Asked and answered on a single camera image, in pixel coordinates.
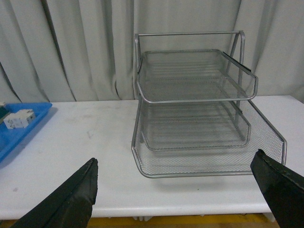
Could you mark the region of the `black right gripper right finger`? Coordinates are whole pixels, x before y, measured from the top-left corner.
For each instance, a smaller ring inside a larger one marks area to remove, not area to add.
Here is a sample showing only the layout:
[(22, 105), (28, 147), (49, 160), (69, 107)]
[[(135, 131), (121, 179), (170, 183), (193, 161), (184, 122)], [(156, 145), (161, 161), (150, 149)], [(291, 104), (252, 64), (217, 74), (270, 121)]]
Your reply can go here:
[(259, 149), (250, 168), (281, 228), (304, 226), (304, 177)]

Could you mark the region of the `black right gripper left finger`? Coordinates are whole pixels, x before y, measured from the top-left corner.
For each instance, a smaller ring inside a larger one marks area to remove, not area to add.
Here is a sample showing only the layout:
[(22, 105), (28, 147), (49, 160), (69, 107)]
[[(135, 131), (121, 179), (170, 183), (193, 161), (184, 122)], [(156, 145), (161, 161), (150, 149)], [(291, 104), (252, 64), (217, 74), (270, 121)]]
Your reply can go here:
[(91, 158), (14, 228), (86, 228), (97, 196), (98, 160)]

